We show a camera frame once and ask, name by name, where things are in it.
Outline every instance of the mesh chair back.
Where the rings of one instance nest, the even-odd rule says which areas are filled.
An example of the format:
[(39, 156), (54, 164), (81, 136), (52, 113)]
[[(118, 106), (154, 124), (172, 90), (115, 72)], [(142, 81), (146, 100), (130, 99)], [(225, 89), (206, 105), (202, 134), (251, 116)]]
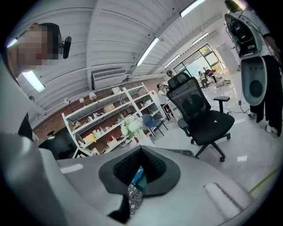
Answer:
[(211, 106), (199, 87), (198, 80), (185, 73), (179, 73), (168, 81), (167, 97), (176, 105), (188, 124), (210, 111)]

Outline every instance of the blue chair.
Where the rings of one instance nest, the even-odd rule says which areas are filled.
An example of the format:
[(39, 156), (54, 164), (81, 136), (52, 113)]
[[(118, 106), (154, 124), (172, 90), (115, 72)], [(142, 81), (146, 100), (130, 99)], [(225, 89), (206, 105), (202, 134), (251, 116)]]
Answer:
[(150, 132), (154, 135), (154, 137), (156, 137), (156, 136), (155, 136), (155, 134), (153, 133), (153, 131), (151, 129), (153, 127), (156, 127), (160, 131), (160, 133), (164, 136), (164, 134), (159, 129), (161, 124), (164, 125), (163, 119), (152, 120), (152, 116), (151, 115), (143, 115), (142, 119), (143, 119), (143, 122), (145, 123), (145, 126), (150, 130)]

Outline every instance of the chair base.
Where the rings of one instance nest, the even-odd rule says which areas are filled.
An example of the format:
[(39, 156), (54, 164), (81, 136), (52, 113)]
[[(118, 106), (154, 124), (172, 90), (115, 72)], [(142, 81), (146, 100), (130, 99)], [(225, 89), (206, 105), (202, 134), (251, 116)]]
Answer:
[[(228, 132), (228, 133), (226, 133), (223, 137), (221, 137), (221, 138), (224, 138), (224, 137), (227, 137), (227, 139), (230, 139), (231, 138), (231, 134)], [(219, 152), (219, 154), (221, 155), (221, 158), (219, 159), (219, 161), (220, 162), (224, 162), (225, 161), (225, 155), (224, 155), (224, 153), (222, 152), (222, 150), (218, 147), (218, 145), (215, 143), (215, 142), (212, 142), (212, 143), (209, 143), (209, 144), (211, 144), (218, 152)], [(207, 148), (207, 146), (209, 145), (209, 144), (205, 144), (205, 145), (203, 145), (202, 146), (202, 148), (198, 151), (198, 153), (195, 155), (195, 158), (198, 158), (198, 156), (204, 151), (204, 149), (206, 149)]]

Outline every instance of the black cap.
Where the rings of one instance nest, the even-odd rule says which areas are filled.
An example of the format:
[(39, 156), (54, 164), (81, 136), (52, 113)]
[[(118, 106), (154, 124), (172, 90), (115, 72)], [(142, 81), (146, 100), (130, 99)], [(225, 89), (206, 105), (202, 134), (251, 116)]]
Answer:
[(57, 60), (58, 55), (62, 54), (63, 46), (59, 26), (55, 23), (41, 23), (39, 26), (45, 27), (47, 36), (48, 53), (52, 54), (52, 59)]

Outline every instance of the white surface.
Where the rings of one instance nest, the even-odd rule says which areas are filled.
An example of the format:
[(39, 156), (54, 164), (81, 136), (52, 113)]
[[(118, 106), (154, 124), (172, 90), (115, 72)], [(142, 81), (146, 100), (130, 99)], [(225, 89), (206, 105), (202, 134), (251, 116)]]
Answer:
[(60, 168), (60, 170), (61, 170), (62, 173), (72, 173), (72, 172), (78, 171), (78, 170), (80, 170), (82, 168), (83, 168), (82, 164), (75, 164), (73, 166), (68, 166), (68, 167)]

